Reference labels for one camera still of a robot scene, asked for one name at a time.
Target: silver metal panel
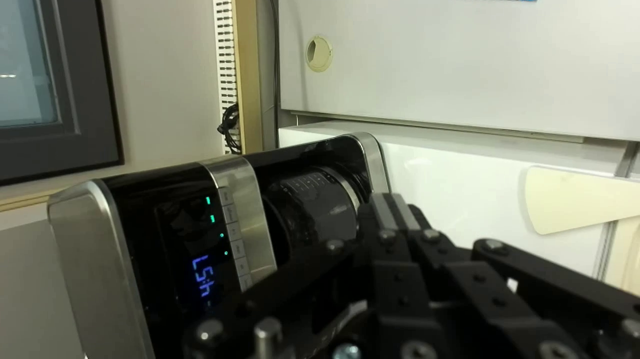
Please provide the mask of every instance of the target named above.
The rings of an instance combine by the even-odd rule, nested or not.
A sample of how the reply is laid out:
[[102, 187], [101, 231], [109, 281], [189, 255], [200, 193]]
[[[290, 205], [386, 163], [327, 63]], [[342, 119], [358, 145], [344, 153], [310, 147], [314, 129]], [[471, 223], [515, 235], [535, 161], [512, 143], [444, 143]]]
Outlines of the silver metal panel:
[[240, 155], [221, 157], [203, 165], [212, 175], [221, 201], [227, 203], [229, 237], [240, 289], [244, 291], [279, 269], [259, 177], [248, 159]]
[[354, 137], [366, 157], [366, 171], [370, 173], [373, 193], [393, 191], [381, 141], [373, 133], [364, 131], [348, 133], [347, 137]]
[[54, 195], [49, 219], [90, 359], [154, 359], [117, 205], [102, 181]]

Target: blue led digits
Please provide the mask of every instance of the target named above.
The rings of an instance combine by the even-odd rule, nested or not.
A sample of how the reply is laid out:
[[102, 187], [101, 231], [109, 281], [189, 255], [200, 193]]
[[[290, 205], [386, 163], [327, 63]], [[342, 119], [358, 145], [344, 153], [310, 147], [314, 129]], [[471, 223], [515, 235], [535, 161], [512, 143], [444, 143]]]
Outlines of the blue led digits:
[[200, 285], [200, 297], [210, 297], [214, 287], [214, 267], [208, 263], [208, 255], [193, 259], [194, 277]]

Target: black frame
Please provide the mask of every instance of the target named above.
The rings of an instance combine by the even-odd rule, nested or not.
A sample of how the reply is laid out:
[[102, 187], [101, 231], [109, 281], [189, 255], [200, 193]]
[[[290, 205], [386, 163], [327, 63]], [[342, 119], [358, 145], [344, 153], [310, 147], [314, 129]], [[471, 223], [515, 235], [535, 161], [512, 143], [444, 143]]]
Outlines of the black frame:
[[35, 0], [59, 123], [0, 129], [0, 183], [123, 163], [101, 0]]

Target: white wall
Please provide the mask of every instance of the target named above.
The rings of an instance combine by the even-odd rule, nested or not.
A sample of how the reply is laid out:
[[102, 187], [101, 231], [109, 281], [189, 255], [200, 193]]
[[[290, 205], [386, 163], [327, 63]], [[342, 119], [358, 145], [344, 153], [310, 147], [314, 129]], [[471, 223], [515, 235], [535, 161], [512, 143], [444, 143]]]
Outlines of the white wall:
[[121, 131], [128, 161], [222, 153], [208, 0], [105, 0]]

